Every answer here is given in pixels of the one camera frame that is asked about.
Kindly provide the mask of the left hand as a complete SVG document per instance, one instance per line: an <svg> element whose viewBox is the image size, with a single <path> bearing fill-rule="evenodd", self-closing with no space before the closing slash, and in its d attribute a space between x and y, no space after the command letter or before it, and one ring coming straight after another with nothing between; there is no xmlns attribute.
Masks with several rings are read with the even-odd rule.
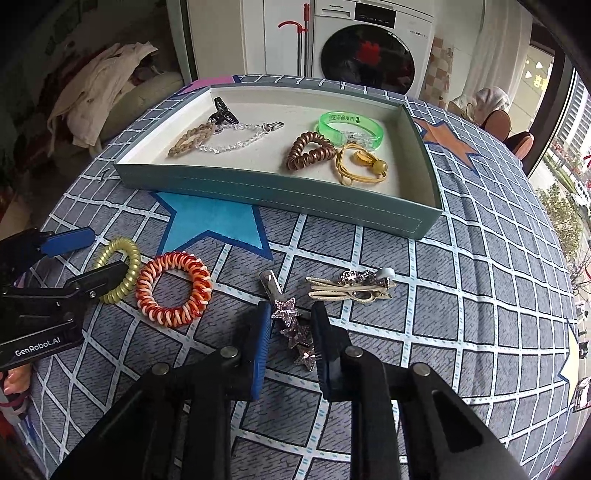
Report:
<svg viewBox="0 0 591 480"><path fill-rule="evenodd" d="M1 372L1 406L16 408L28 398L32 378L32 364L27 363Z"/></svg>

